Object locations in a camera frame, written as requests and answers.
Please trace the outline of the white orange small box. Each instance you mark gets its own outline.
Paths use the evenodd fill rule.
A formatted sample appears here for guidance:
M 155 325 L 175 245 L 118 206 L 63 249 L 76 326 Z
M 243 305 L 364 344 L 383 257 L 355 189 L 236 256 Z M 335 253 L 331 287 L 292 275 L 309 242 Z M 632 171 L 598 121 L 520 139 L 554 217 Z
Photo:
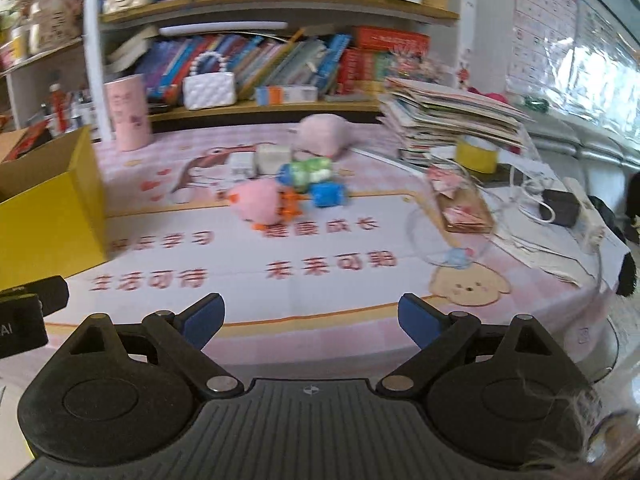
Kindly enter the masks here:
M 313 84 L 262 86 L 255 90 L 254 100 L 259 106 L 314 103 L 318 101 L 318 89 Z

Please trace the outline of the white charger block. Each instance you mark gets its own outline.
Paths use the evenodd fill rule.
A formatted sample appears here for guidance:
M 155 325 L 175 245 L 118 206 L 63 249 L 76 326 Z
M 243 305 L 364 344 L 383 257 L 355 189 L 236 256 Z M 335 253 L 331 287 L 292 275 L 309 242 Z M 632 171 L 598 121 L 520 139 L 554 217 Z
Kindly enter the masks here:
M 286 145 L 260 144 L 255 151 L 256 169 L 262 176 L 275 176 L 292 158 L 292 148 Z

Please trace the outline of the wall calendar poster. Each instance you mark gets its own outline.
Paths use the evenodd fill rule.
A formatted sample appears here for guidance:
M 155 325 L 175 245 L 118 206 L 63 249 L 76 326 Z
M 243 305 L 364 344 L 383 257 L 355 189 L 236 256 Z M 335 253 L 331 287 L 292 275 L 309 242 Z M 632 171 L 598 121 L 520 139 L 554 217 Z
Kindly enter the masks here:
M 578 0 L 514 0 L 506 88 L 560 102 L 573 63 Z

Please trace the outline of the white quilted mini handbag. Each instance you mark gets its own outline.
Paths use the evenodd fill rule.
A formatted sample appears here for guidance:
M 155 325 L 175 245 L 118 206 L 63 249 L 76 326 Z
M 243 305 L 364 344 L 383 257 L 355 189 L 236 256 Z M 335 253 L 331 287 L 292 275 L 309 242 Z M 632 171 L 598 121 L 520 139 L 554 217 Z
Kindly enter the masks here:
M 201 65 L 210 59 L 218 62 L 216 72 L 200 73 Z M 227 58 L 216 51 L 198 54 L 182 82 L 182 100 L 187 110 L 224 107 L 236 102 L 235 76 L 227 70 Z

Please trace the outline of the white plug adapter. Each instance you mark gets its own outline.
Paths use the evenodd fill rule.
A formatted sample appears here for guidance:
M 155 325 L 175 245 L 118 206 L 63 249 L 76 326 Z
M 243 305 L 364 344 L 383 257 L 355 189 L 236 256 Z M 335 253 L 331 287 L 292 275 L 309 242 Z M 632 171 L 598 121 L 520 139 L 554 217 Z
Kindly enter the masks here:
M 241 181 L 256 177 L 254 152 L 234 152 L 227 158 L 227 166 L 233 180 Z

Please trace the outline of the yellow tape roll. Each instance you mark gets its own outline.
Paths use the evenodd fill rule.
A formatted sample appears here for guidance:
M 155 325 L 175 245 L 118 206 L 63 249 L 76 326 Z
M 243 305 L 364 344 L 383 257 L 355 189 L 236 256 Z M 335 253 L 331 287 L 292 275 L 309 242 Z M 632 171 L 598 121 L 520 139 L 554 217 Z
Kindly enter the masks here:
M 466 170 L 479 174 L 494 174 L 498 166 L 499 149 L 476 136 L 462 136 L 457 140 L 454 160 Z

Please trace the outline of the pink plush pig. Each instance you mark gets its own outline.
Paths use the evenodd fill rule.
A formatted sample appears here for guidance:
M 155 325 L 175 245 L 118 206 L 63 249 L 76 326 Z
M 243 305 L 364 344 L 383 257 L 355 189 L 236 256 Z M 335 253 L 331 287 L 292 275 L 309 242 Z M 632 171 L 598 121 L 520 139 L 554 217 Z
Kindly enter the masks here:
M 334 114 L 312 114 L 293 128 L 293 148 L 336 159 L 355 142 L 354 125 Z

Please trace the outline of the red book box set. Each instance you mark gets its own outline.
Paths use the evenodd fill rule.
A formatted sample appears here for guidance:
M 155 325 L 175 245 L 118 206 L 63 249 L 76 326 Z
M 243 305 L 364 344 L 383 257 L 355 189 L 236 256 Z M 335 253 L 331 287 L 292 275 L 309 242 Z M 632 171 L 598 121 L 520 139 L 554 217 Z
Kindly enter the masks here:
M 386 27 L 354 26 L 350 36 L 332 88 L 336 96 L 373 96 L 384 90 L 388 76 L 420 72 L 431 47 L 430 36 Z

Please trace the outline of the pink cartoon desk mat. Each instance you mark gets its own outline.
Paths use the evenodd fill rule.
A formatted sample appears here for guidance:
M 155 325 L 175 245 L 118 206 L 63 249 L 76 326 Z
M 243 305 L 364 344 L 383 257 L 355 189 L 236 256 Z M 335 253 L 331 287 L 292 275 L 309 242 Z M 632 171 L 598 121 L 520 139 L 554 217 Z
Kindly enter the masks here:
M 287 135 L 268 125 L 163 134 L 129 153 L 98 145 L 110 256 L 70 278 L 52 337 L 93 312 L 137 322 L 218 292 L 226 325 L 217 349 L 232 363 L 358 356 L 408 344 L 396 309 L 413 292 L 488 323 L 535 315 L 575 360 L 594 348 L 606 309 L 593 284 L 526 266 L 491 236 L 445 231 L 427 180 L 386 162 L 340 159 L 342 206 L 303 200 L 299 218 L 266 230 L 241 220 L 224 202 L 230 151 Z

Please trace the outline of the wooden bookshelf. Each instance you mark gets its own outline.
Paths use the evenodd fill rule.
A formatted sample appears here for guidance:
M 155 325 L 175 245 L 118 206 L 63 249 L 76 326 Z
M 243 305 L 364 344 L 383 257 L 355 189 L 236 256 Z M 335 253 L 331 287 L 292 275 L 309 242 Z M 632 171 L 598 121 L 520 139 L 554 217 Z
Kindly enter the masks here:
M 313 84 L 314 103 L 270 106 L 280 114 L 335 110 L 371 114 L 369 101 L 332 98 L 338 63 L 354 26 L 418 32 L 425 24 L 450 26 L 457 12 L 430 0 L 152 0 L 146 6 L 103 13 L 103 0 L 85 0 L 85 59 L 96 124 L 103 141 L 113 136 L 104 84 L 143 76 L 153 122 L 233 114 L 257 116 L 254 101 L 268 84 Z M 194 58 L 216 51 L 234 73 L 236 102 L 187 110 L 182 82 Z

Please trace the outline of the clear jar with banknotes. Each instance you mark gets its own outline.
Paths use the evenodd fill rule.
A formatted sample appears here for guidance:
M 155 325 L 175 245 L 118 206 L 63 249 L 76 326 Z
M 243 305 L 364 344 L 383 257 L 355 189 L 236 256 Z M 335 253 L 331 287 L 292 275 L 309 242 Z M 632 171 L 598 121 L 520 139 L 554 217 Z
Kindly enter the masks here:
M 436 268 L 466 270 L 479 263 L 494 236 L 499 209 L 491 209 L 469 173 L 439 159 L 421 168 L 427 198 L 405 223 L 416 255 Z

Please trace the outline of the stack of papers and books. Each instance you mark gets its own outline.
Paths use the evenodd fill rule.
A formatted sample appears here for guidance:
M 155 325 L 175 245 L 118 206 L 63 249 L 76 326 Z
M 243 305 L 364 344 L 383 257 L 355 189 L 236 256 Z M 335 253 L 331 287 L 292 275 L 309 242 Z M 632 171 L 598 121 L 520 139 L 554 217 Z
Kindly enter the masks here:
M 399 158 L 416 165 L 424 165 L 435 148 L 454 146 L 464 136 L 518 154 L 530 147 L 524 129 L 529 116 L 490 96 L 390 77 L 378 107 L 382 124 L 399 140 Z

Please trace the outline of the pink round plush toy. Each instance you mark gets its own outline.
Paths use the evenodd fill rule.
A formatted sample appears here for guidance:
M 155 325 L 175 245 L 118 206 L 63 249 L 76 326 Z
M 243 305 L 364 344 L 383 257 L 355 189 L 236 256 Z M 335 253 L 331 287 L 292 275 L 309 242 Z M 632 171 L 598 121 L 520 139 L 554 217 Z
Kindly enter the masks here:
M 227 193 L 231 207 L 255 228 L 281 221 L 282 186 L 273 179 L 260 178 L 235 185 Z

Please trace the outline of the yellow cardboard box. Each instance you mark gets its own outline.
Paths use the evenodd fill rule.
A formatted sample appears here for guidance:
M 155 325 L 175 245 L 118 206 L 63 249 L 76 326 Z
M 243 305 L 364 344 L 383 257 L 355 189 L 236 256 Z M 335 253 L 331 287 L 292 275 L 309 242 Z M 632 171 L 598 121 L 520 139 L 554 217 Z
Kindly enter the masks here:
M 105 194 L 88 128 L 1 164 L 1 287 L 108 259 Z

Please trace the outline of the pink cylindrical pen holder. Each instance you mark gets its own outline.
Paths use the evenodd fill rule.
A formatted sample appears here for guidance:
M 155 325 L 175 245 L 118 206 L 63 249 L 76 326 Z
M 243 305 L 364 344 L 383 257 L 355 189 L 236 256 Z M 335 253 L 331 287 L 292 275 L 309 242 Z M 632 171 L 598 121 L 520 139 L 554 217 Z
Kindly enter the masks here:
M 149 107 L 142 75 L 133 74 L 104 84 L 116 148 L 131 152 L 152 142 Z

